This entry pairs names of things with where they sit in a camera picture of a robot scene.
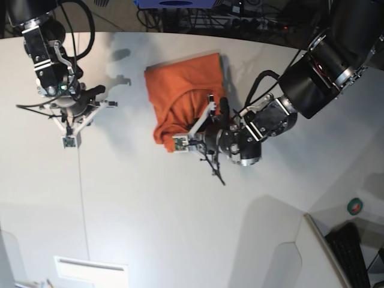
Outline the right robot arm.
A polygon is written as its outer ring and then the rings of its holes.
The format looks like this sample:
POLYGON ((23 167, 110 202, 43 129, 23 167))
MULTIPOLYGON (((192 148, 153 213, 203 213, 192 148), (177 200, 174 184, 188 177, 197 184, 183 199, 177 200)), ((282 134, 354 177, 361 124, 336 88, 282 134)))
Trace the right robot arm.
POLYGON ((17 108, 52 119, 65 137, 74 137, 88 126, 103 108, 116 107, 115 101, 98 100, 106 87, 87 89, 80 82, 83 70, 78 60, 87 56, 95 41, 95 23, 91 10, 83 1, 75 1, 85 13, 90 39, 82 53, 69 56, 64 48, 66 31, 52 12, 63 8, 65 1, 3 1, 10 25, 18 28, 23 46, 37 77, 38 92, 46 98, 38 104, 19 104, 17 108))

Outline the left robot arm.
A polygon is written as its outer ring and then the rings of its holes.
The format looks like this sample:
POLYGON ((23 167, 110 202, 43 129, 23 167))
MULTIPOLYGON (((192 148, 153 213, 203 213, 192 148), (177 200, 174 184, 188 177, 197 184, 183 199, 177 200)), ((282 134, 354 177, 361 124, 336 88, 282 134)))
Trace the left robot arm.
POLYGON ((201 153, 215 176, 220 176, 220 154, 240 166, 257 163, 263 142, 292 129, 298 116, 312 118, 361 77, 382 35, 382 1, 334 1, 327 26, 296 53, 283 74, 261 72, 234 116, 226 98, 219 112, 209 101, 175 146, 201 153))

